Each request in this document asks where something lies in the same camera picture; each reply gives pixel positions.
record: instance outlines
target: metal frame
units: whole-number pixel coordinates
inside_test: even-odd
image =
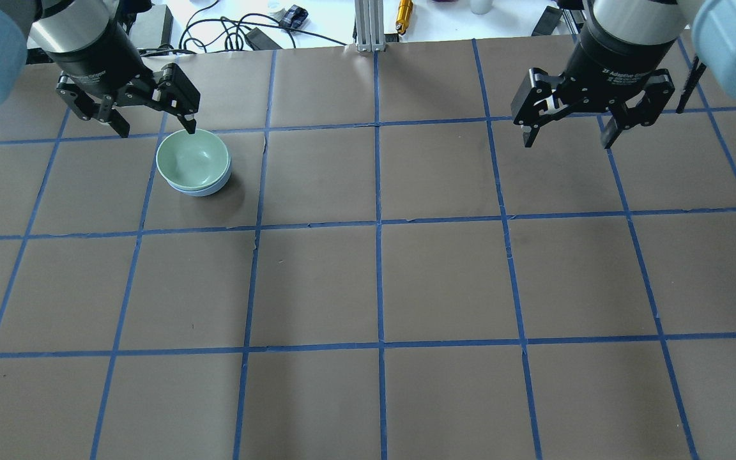
[[[385,50],[382,0],[354,0],[356,18],[356,50]]]

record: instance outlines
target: blue tape grid line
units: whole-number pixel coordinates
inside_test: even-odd
[[[272,51],[272,67],[269,73],[268,99],[266,99],[266,146],[263,148],[263,159],[260,165],[260,190],[257,196],[257,222],[254,228],[254,250],[252,251],[252,269],[249,275],[249,300],[246,306],[246,329],[243,335],[243,347],[248,349],[252,340],[252,320],[254,318],[254,293],[257,285],[257,260],[260,255],[260,235],[263,230],[263,198],[266,190],[266,166],[268,165],[269,131],[272,125],[272,101],[274,99],[275,68],[277,67],[277,51]],[[246,381],[249,376],[249,352],[243,352],[240,362],[240,384],[237,393],[237,419],[234,423],[233,459],[240,458],[240,442],[243,436],[243,408],[246,402]]]
[[[155,151],[164,140],[164,129],[166,128],[167,114],[161,117],[160,128],[158,129],[158,142],[155,145]],[[127,316],[127,308],[129,306],[129,298],[132,294],[132,281],[135,279],[135,269],[138,265],[138,257],[141,253],[141,244],[144,238],[144,222],[146,221],[146,212],[150,205],[150,196],[152,195],[152,185],[155,181],[155,158],[153,157],[152,166],[149,167],[149,178],[146,180],[146,193],[144,195],[144,204],[141,208],[141,219],[138,222],[138,230],[135,232],[135,250],[132,251],[132,262],[129,265],[129,273],[126,275],[126,288],[123,292],[123,300],[121,302],[121,311],[118,317],[118,324],[115,326],[115,336],[113,338],[113,347],[110,352],[110,364],[107,366],[107,375],[104,379],[104,390],[102,392],[102,402],[98,407],[98,417],[96,419],[96,429],[93,433],[93,446],[90,449],[90,460],[95,460],[98,454],[98,443],[102,435],[102,426],[104,424],[104,413],[107,407],[107,400],[110,398],[110,387],[112,385],[112,376],[115,370],[115,360],[119,353],[121,344],[121,332],[123,331],[123,322]]]
[[[686,109],[686,113],[706,113],[706,112],[736,112],[736,107],[719,107],[710,108],[709,110],[703,108],[689,108]],[[666,109],[663,111],[664,114],[674,114],[675,111],[672,109]],[[599,114],[570,114],[568,118],[578,117],[596,117]],[[452,119],[418,119],[418,120],[397,120],[397,121],[375,121],[371,123],[337,123],[336,125],[298,125],[298,126],[283,126],[283,127],[264,127],[264,128],[235,128],[235,129],[211,129],[210,131],[214,134],[244,134],[244,133],[272,133],[280,131],[306,131],[313,129],[348,129],[348,128],[370,128],[370,127],[383,127],[383,126],[410,126],[410,125],[441,125],[442,123],[476,123],[491,121],[511,121],[511,116],[490,116],[490,117],[470,117],[470,118],[452,118]],[[131,139],[139,139],[140,137],[158,137],[157,133],[151,134],[130,134]],[[64,142],[88,142],[88,141],[104,141],[110,139],[121,139],[119,136],[88,136],[88,137],[62,137],[60,141]],[[53,143],[56,139],[23,139],[23,140],[12,140],[12,141],[0,141],[0,146],[7,145],[21,145],[21,144],[40,144],[40,143]]]
[[[598,117],[598,126],[601,130],[604,130],[604,120]],[[634,245],[634,253],[638,258],[638,265],[640,266],[640,274],[643,277],[643,285],[646,288],[646,296],[649,300],[649,308],[652,311],[652,319],[655,321],[655,328],[657,329],[657,338],[661,344],[661,350],[663,352],[663,360],[666,363],[666,372],[669,374],[669,381],[672,387],[672,394],[675,396],[675,405],[677,405],[678,414],[680,414],[680,423],[683,425],[684,436],[686,436],[686,445],[689,446],[689,453],[693,460],[698,460],[698,451],[694,445],[694,439],[692,438],[692,430],[689,427],[689,419],[686,416],[686,407],[683,404],[683,398],[680,396],[680,387],[677,383],[677,376],[675,375],[675,367],[672,365],[671,356],[669,355],[669,345],[666,343],[666,335],[663,332],[663,324],[661,323],[660,313],[657,311],[657,302],[655,301],[654,292],[652,292],[652,283],[649,280],[649,274],[646,269],[646,262],[643,260],[643,251],[640,248],[640,242],[638,240],[638,234],[636,228],[634,228],[634,222],[632,221],[632,211],[629,207],[629,202],[626,200],[626,194],[624,192],[623,184],[621,182],[621,175],[618,173],[617,163],[611,149],[607,149],[607,157],[609,164],[613,170],[615,176],[615,185],[618,189],[618,194],[621,196],[621,203],[624,208],[626,215],[626,224],[629,226],[629,232],[632,236],[632,245]]]
[[[680,47],[680,54],[683,55],[684,60],[686,60],[686,62],[690,65],[691,61],[689,60],[689,53],[686,52],[686,46],[684,46],[683,40],[680,37],[678,37],[677,43]],[[715,114],[713,113],[715,109],[710,107],[709,102],[706,99],[706,94],[703,92],[703,87],[701,87],[700,84],[698,84],[697,90],[698,95],[700,95],[700,100],[703,101],[703,107],[706,109],[706,113],[709,116],[709,121],[712,123],[712,129],[715,130],[717,140],[723,148],[723,153],[725,154],[725,157],[728,161],[728,166],[730,166],[734,174],[734,178],[736,179],[736,163],[734,163],[734,158],[732,157],[730,149],[728,149],[728,144],[725,142],[723,134],[721,133],[721,129],[719,128],[717,120],[715,119]]]
[[[519,343],[522,349],[522,368],[524,372],[524,387],[526,390],[526,402],[530,413],[530,426],[532,429],[532,442],[535,449],[535,458],[541,460],[541,437],[538,431],[538,417],[535,414],[535,396],[532,390],[532,377],[530,374],[530,359],[528,357],[528,340],[524,331],[524,319],[521,311],[521,300],[519,297],[519,283],[516,278],[515,262],[513,260],[513,250],[510,244],[510,230],[508,224],[508,215],[505,207],[505,199],[502,194],[502,180],[499,176],[499,162],[496,157],[496,142],[493,139],[493,120],[490,117],[490,103],[487,99],[487,85],[484,82],[484,72],[482,70],[482,60],[479,56],[479,46],[476,39],[471,40],[473,45],[473,56],[476,60],[476,71],[479,73],[479,87],[482,90],[482,101],[484,102],[484,114],[487,120],[487,140],[490,143],[490,158],[493,163],[493,177],[496,181],[496,196],[499,200],[500,220],[502,221],[503,238],[505,238],[505,251],[507,256],[507,265],[510,273],[510,286],[513,290],[513,303],[515,305],[516,324],[519,327]]]
[[[640,251],[640,245],[637,242],[636,233],[634,233],[634,225],[631,221],[632,215],[678,215],[678,213],[724,213],[724,212],[736,212],[736,207],[723,208],[723,209],[702,209],[702,210],[645,210],[645,211],[630,211],[628,204],[625,201],[625,195],[620,185],[620,177],[617,172],[617,166],[615,165],[613,155],[608,151],[608,157],[610,159],[611,166],[613,166],[613,172],[616,176],[617,185],[619,192],[622,195],[622,201],[625,210],[623,211],[605,211],[595,213],[548,213],[548,215],[508,215],[505,212],[505,206],[503,205],[502,189],[500,188],[500,178],[498,175],[497,159],[496,159],[496,148],[493,140],[493,128],[491,123],[495,121],[511,120],[508,116],[491,116],[489,110],[489,103],[487,99],[487,90],[484,84],[484,77],[482,73],[481,60],[479,58],[479,51],[476,41],[472,41],[474,56],[479,71],[479,82],[482,88],[482,97],[485,105],[485,117],[484,118],[464,118],[464,119],[427,119],[427,120],[401,120],[401,121],[380,121],[380,101],[379,101],[379,67],[377,55],[374,55],[374,122],[373,123],[345,123],[345,125],[312,125],[312,126],[292,126],[292,127],[278,127],[272,128],[270,126],[270,114],[272,107],[272,95],[273,85],[275,78],[275,54],[272,55],[272,73],[270,76],[269,85],[269,101],[268,101],[268,114],[266,115],[266,126],[265,128],[254,128],[254,129],[228,129],[228,130],[216,130],[217,134],[233,134],[233,133],[264,133],[266,139],[271,131],[294,131],[294,130],[306,130],[306,129],[330,129],[330,128],[362,128],[362,127],[374,127],[374,134],[376,135],[376,192],[377,192],[377,218],[376,222],[373,221],[356,221],[356,222],[311,222],[310,224],[284,224],[284,225],[262,225],[262,212],[263,212],[263,190],[265,184],[266,174],[266,154],[268,154],[268,143],[266,143],[266,151],[263,155],[263,165],[261,169],[261,188],[260,196],[258,199],[258,213],[257,213],[257,225],[242,226],[242,227],[205,227],[205,228],[176,228],[176,229],[156,229],[156,230],[145,230],[143,228],[143,219],[146,214],[146,208],[149,202],[149,196],[151,193],[152,181],[155,175],[155,166],[151,168],[151,175],[149,176],[149,182],[147,186],[144,208],[142,211],[141,222],[137,232],[123,232],[123,233],[75,233],[68,235],[31,235],[30,229],[35,221],[36,213],[38,212],[38,206],[41,201],[44,189],[47,184],[47,178],[49,178],[50,169],[52,169],[53,161],[58,152],[59,143],[64,142],[87,142],[87,141],[98,141],[104,139],[119,139],[117,136],[94,136],[94,137],[62,137],[64,127],[69,118],[69,111],[65,113],[64,120],[62,121],[61,128],[55,139],[35,139],[26,141],[5,141],[0,142],[0,145],[15,145],[24,143],[54,143],[52,154],[50,155],[49,165],[45,171],[43,177],[43,183],[39,189],[37,200],[33,207],[33,212],[29,221],[28,229],[23,236],[20,235],[5,235],[0,236],[0,240],[21,240],[22,245],[20,252],[17,256],[14,269],[9,279],[8,288],[6,288],[5,298],[0,308],[0,326],[3,320],[3,314],[5,312],[6,303],[8,303],[9,296],[12,291],[12,286],[17,276],[18,268],[20,266],[21,259],[24,254],[24,248],[26,243],[31,239],[50,239],[50,238],[121,238],[121,236],[135,236],[137,238],[137,245],[135,245],[134,256],[132,257],[132,265],[130,273],[128,274],[128,284],[125,290],[125,301],[123,301],[121,315],[119,317],[119,325],[117,326],[114,347],[112,350],[97,350],[97,351],[62,351],[62,352],[25,352],[25,353],[0,353],[0,358],[54,358],[54,357],[85,357],[85,356],[102,356],[111,358],[110,367],[108,369],[108,375],[105,382],[104,395],[102,396],[102,405],[100,406],[98,422],[96,423],[96,433],[93,438],[93,451],[91,451],[91,458],[96,457],[97,442],[100,435],[100,426],[102,426],[104,410],[106,400],[109,395],[109,385],[111,381],[112,372],[114,370],[114,361],[117,356],[139,356],[139,355],[206,355],[207,353],[243,353],[245,361],[241,367],[241,385],[240,385],[240,403],[238,405],[238,420],[236,425],[236,437],[234,438],[234,458],[239,457],[240,449],[240,433],[242,433],[242,414],[243,414],[243,403],[245,402],[245,373],[247,371],[247,361],[249,353],[269,353],[269,352],[301,352],[310,350],[325,350],[325,349],[378,349],[379,350],[379,371],[380,371],[380,413],[381,413],[381,431],[382,431],[382,456],[383,459],[387,458],[387,432],[385,422],[385,349],[386,348],[408,348],[408,347],[440,347],[440,346],[520,346],[523,348],[523,366],[525,371],[525,383],[526,390],[528,391],[528,400],[531,411],[531,423],[533,428],[535,451],[537,451],[537,457],[541,458],[541,444],[538,436],[537,419],[535,419],[535,406],[532,396],[532,385],[529,380],[529,361],[528,355],[526,355],[527,344],[575,344],[575,343],[614,343],[614,342],[627,342],[627,341],[661,341],[664,350],[664,356],[666,359],[667,370],[669,370],[670,378],[672,380],[673,391],[675,393],[675,399],[678,404],[678,411],[680,412],[681,420],[684,423],[684,432],[686,432],[687,443],[689,444],[689,450],[692,453],[693,458],[697,458],[697,452],[691,439],[691,433],[689,425],[686,422],[686,411],[684,411],[683,402],[680,399],[680,393],[677,389],[677,379],[675,379],[674,369],[669,358],[668,349],[666,347],[666,341],[688,341],[688,340],[714,340],[714,339],[736,339],[736,332],[716,332],[716,333],[700,333],[700,334],[674,334],[665,335],[662,327],[660,327],[660,320],[657,315],[657,305],[654,303],[654,296],[652,295],[651,285],[648,281],[648,276],[645,273],[645,265],[643,264],[643,256]],[[686,49],[680,38],[678,39],[678,46],[689,64],[689,56],[686,53]],[[687,109],[687,112],[692,113],[703,113],[706,112],[707,116],[712,122],[712,127],[715,130],[718,141],[721,143],[724,149],[724,154],[727,157],[728,163],[733,170],[736,178],[736,165],[734,164],[733,157],[728,149],[727,143],[719,131],[718,124],[716,123],[713,112],[725,112],[725,111],[736,111],[736,107],[722,107],[722,108],[711,108],[708,104],[706,96],[703,92],[703,88],[698,85],[698,94],[703,100],[703,109]],[[674,111],[664,111],[664,113],[674,113]],[[595,114],[577,114],[576,116],[595,116]],[[602,124],[600,116],[597,116],[599,123]],[[394,220],[382,220],[381,218],[381,203],[380,203],[380,137],[379,131],[381,126],[400,126],[400,125],[435,125],[435,123],[471,123],[471,122],[486,122],[488,128],[488,140],[491,147],[491,160],[494,166],[494,175],[496,176],[496,191],[500,201],[500,209],[502,215],[500,216],[478,216],[478,217],[458,217],[458,218],[426,218],[426,219],[415,219],[412,221],[394,219]],[[134,134],[131,137],[158,137],[158,143],[163,139],[165,132],[166,114],[161,122],[160,131],[157,134]],[[631,234],[633,236],[633,243],[636,245],[636,252],[639,257],[639,263],[642,265],[643,276],[645,276],[645,283],[648,289],[648,295],[650,298],[650,305],[652,306],[652,312],[655,316],[656,326],[658,326],[658,335],[625,335],[624,337],[557,337],[557,338],[534,338],[528,339],[523,331],[523,320],[521,318],[520,302],[518,299],[518,286],[516,282],[514,262],[511,254],[511,247],[509,245],[509,230],[507,227],[507,221],[514,219],[564,219],[564,218],[585,218],[585,217],[613,217],[626,215],[628,223],[631,227]],[[502,220],[503,230],[505,230],[505,246],[508,251],[508,262],[511,274],[511,285],[514,288],[514,298],[516,300],[516,314],[517,323],[519,323],[519,338],[518,339],[500,339],[500,340],[484,340],[484,341],[408,341],[408,342],[385,342],[383,334],[383,305],[382,305],[382,273],[381,273],[381,235],[383,225],[394,225],[394,224],[431,224],[432,222],[469,222],[469,221],[481,221],[481,220]],[[251,347],[249,346],[250,340],[250,328],[251,328],[251,317],[254,308],[254,284],[256,277],[256,265],[257,265],[257,247],[259,234],[262,230],[272,229],[286,229],[286,228],[303,228],[303,227],[350,227],[350,226],[368,226],[376,225],[377,227],[377,283],[378,283],[378,332],[379,341],[376,343],[345,343],[345,344],[309,344],[308,346],[261,346]],[[252,278],[250,280],[249,289],[249,311],[247,313],[247,324],[246,324],[246,340],[245,346],[243,347],[227,347],[227,348],[212,348],[212,349],[131,349],[131,350],[119,350],[120,331],[123,327],[123,318],[125,317],[126,307],[128,303],[128,296],[131,291],[132,277],[134,276],[135,264],[137,264],[137,257],[140,251],[141,238],[146,234],[174,234],[174,233],[199,233],[199,232],[227,232],[227,231],[250,231],[255,230],[256,233],[256,247],[253,254],[253,267],[252,267]]]
[[[17,254],[17,258],[15,258],[15,262],[13,264],[13,270],[11,271],[10,279],[8,280],[8,287],[5,289],[5,295],[2,299],[2,305],[0,306],[0,327],[2,326],[2,320],[5,315],[5,310],[8,308],[8,300],[10,299],[10,296],[13,291],[13,285],[15,284],[15,278],[17,277],[17,274],[19,272],[19,267],[21,265],[21,260],[24,257],[24,250],[27,247],[28,242],[28,236],[30,234],[30,231],[33,229],[33,224],[36,222],[36,215],[38,214],[38,207],[42,203],[42,197],[44,196],[44,191],[47,189],[47,180],[50,178],[50,172],[53,168],[53,162],[56,161],[56,154],[58,154],[59,145],[61,143],[59,142],[59,139],[61,139],[61,134],[64,132],[64,128],[67,125],[67,120],[70,119],[70,109],[67,109],[64,114],[64,119],[61,120],[61,126],[59,126],[58,135],[56,136],[56,142],[53,145],[52,153],[50,154],[50,159],[47,161],[47,168],[44,170],[44,177],[42,178],[42,185],[38,187],[38,193],[36,194],[36,201],[33,203],[33,210],[30,213],[30,219],[27,222],[27,227],[24,230],[24,236],[21,238],[21,246],[19,248],[19,253]]]
[[[698,332],[691,334],[667,334],[667,341],[736,340],[736,332]],[[534,337],[527,338],[531,344],[611,344],[626,342],[659,341],[658,335],[599,335],[598,337]],[[237,355],[237,353],[301,353],[334,349],[409,349],[441,348],[460,346],[522,346],[518,338],[467,339],[455,341],[397,341],[397,342],[342,342],[330,344],[298,344],[297,346],[231,346],[178,349],[120,349],[117,356],[173,356],[173,355]],[[111,349],[0,352],[0,359],[35,358],[87,358],[109,357]]]
[[[694,210],[640,210],[632,211],[632,215],[694,215],[695,213],[736,213],[736,207],[731,208],[701,208]],[[583,219],[597,217],[620,217],[625,215],[624,211],[596,211],[581,213],[526,213],[526,215],[506,215],[507,220],[531,220],[531,219]],[[479,215],[466,217],[436,217],[436,218],[392,218],[383,219],[382,225],[407,225],[407,224],[446,224],[446,222],[487,222],[501,219],[499,215]],[[373,220],[352,220],[342,222],[305,222],[304,224],[272,224],[261,225],[263,231],[292,230],[297,228],[319,228],[319,227],[370,227],[376,225]],[[188,227],[188,228],[158,228],[143,230],[141,234],[146,235],[175,235],[181,233],[222,233],[222,232],[251,232],[257,229],[255,225],[241,225],[239,227]],[[126,236],[137,236],[137,232],[106,232],[106,233],[65,233],[59,235],[38,234],[27,236],[28,240],[52,240],[64,238],[125,238]],[[21,240],[21,235],[0,235],[0,241]]]
[[[388,460],[388,406],[385,397],[385,294],[382,282],[382,169],[380,140],[380,54],[374,52],[374,191],[376,191],[376,316],[379,341],[379,452]]]

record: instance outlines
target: white cup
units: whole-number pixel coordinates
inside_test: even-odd
[[[483,15],[493,9],[493,0],[470,0],[470,11]]]

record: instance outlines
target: bowl rim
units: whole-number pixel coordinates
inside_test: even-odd
[[[217,181],[221,180],[223,178],[223,176],[226,175],[226,172],[229,170],[229,168],[231,168],[231,154],[229,153],[229,148],[227,147],[226,143],[223,142],[222,139],[220,139],[219,137],[217,137],[217,134],[214,134],[211,131],[207,131],[206,129],[196,128],[195,132],[197,133],[198,131],[200,131],[201,133],[211,134],[212,137],[214,137],[214,139],[217,140],[217,142],[219,142],[223,146],[223,151],[226,154],[226,166],[225,166],[225,168],[222,171],[220,171],[220,174],[217,175],[216,178],[213,178],[212,181],[210,183],[206,184],[206,185],[201,185],[201,186],[198,186],[198,187],[181,185],[180,183],[177,183],[176,181],[173,181],[171,178],[167,177],[167,175],[164,174],[163,171],[161,171],[160,163],[158,163],[158,158],[160,158],[161,147],[164,146],[164,143],[166,143],[167,140],[170,137],[172,137],[172,136],[174,136],[176,134],[186,133],[186,129],[180,129],[178,131],[175,131],[172,134],[169,134],[169,136],[164,137],[164,140],[161,141],[160,145],[158,145],[158,148],[155,149],[155,169],[158,169],[158,173],[161,175],[162,178],[164,178],[169,183],[169,185],[171,185],[173,187],[176,187],[176,188],[180,188],[181,190],[184,190],[184,191],[187,191],[187,192],[198,192],[198,191],[201,191],[201,190],[205,190],[208,187],[214,186],[214,184],[216,184]]]

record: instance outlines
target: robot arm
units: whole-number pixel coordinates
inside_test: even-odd
[[[126,137],[129,124],[115,107],[146,105],[195,133],[201,94],[177,64],[147,68],[103,0],[0,0],[0,103],[26,60],[29,30],[61,67],[56,92],[79,119],[95,118]]]
[[[657,66],[687,23],[698,55],[736,97],[736,0],[589,0],[586,6],[590,20],[566,70],[551,76],[529,69],[513,99],[524,146],[542,126],[572,113],[611,113],[604,148],[625,129],[655,123],[675,91],[668,70]]]

